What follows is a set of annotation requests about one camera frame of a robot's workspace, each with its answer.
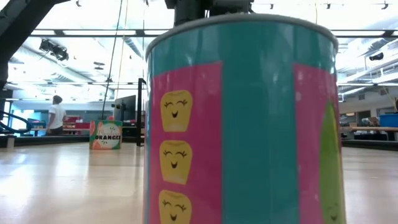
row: monitor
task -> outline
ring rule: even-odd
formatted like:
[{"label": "monitor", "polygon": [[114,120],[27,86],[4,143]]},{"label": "monitor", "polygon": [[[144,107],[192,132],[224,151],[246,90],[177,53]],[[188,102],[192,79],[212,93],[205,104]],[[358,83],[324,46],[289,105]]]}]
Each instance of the monitor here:
[{"label": "monitor", "polygon": [[126,121],[126,120],[136,119],[135,95],[116,99],[114,101],[113,106],[114,106],[113,116],[115,121]]}]

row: white shirt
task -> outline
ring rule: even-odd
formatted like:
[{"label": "white shirt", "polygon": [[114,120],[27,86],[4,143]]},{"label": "white shirt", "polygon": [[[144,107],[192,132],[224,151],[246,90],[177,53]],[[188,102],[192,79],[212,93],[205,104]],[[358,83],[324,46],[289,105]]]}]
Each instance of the white shirt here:
[{"label": "white shirt", "polygon": [[50,113],[54,114],[54,121],[49,126],[49,129],[56,129],[63,125],[63,117],[67,115],[65,110],[60,105],[51,105],[49,109],[49,122],[50,122]]}]

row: person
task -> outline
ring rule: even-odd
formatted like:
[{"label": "person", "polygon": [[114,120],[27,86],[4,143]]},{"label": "person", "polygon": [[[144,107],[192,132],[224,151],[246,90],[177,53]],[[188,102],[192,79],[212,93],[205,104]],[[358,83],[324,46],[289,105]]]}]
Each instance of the person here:
[{"label": "person", "polygon": [[62,102],[61,96],[54,96],[52,105],[49,109],[49,125],[47,126],[47,134],[56,136],[62,134],[63,121],[66,118],[66,112],[60,105]]}]

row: black metal frame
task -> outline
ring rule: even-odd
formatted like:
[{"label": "black metal frame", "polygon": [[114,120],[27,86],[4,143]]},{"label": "black metal frame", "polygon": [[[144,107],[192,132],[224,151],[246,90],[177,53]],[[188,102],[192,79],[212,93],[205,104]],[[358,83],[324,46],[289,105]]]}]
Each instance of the black metal frame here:
[{"label": "black metal frame", "polygon": [[[11,107],[12,107],[12,101],[11,100],[6,100],[6,102],[10,103],[10,108],[8,109],[8,111],[6,111],[7,113],[11,113]],[[7,126],[11,125],[11,119],[12,117],[8,116],[8,121],[7,121]]]},{"label": "black metal frame", "polygon": [[0,11],[0,89],[8,78],[8,61],[51,8],[69,0],[10,0]]},{"label": "black metal frame", "polygon": [[[168,29],[125,29],[125,30],[118,30],[118,32],[123,32],[123,31],[134,31],[136,34],[116,34],[117,30],[114,29],[36,29],[35,31],[54,31],[54,35],[42,35],[42,34],[31,34],[30,37],[65,37],[65,38],[115,38],[115,37],[158,37],[159,34],[146,34],[146,32],[150,31],[164,31],[167,32]],[[58,31],[93,31],[93,32],[109,32],[109,31],[115,31],[115,34],[97,34],[97,35],[91,35],[91,34],[65,34],[63,32],[58,32]],[[343,34],[343,35],[336,35],[337,38],[398,38],[398,30],[394,29],[389,29],[389,30],[364,30],[364,29],[359,29],[359,30],[331,30],[332,32],[363,32],[364,35],[349,35],[349,34]],[[367,35],[365,33],[369,32],[382,32],[381,35]]]},{"label": "black metal frame", "polygon": [[141,146],[141,114],[142,114],[142,86],[147,84],[143,78],[138,79],[138,97],[137,97],[137,146]]}]

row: cartoon face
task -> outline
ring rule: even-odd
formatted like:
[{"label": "cartoon face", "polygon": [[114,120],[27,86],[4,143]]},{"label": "cartoon face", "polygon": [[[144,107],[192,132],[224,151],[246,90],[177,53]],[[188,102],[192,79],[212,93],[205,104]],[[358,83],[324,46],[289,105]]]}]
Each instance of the cartoon face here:
[{"label": "cartoon face", "polygon": [[334,205],[330,205],[326,210],[328,219],[330,219],[333,223],[337,223],[337,220],[339,219],[339,209],[340,206],[338,203],[335,203]]},{"label": "cartoon face", "polygon": [[320,201],[324,224],[344,224],[343,177],[335,109],[326,106],[320,139]]},{"label": "cartoon face", "polygon": [[163,180],[185,185],[191,168],[191,146],[185,141],[164,141],[159,152]]},{"label": "cartoon face", "polygon": [[191,201],[184,194],[162,190],[159,194],[159,212],[161,224],[189,224]]},{"label": "cartoon face", "polygon": [[187,90],[170,91],[160,101],[163,130],[185,132],[192,110],[192,95]]}]

